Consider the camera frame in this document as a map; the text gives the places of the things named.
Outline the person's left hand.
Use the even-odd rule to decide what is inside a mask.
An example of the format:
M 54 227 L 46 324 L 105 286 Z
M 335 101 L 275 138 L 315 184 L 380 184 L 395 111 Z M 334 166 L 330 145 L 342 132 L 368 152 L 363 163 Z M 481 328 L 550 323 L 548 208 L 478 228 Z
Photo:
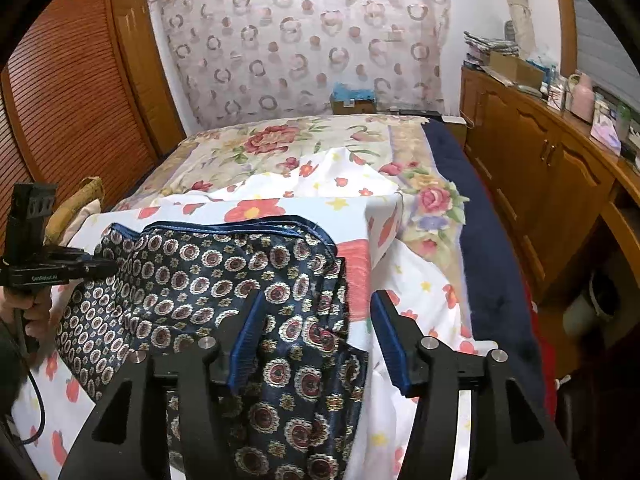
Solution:
M 17 333 L 15 325 L 16 312 L 24 318 L 24 330 L 29 337 L 43 339 L 47 336 L 52 306 L 51 289 L 49 287 L 41 289 L 35 296 L 24 296 L 15 290 L 2 287 L 0 298 L 1 319 L 8 326 L 12 336 Z

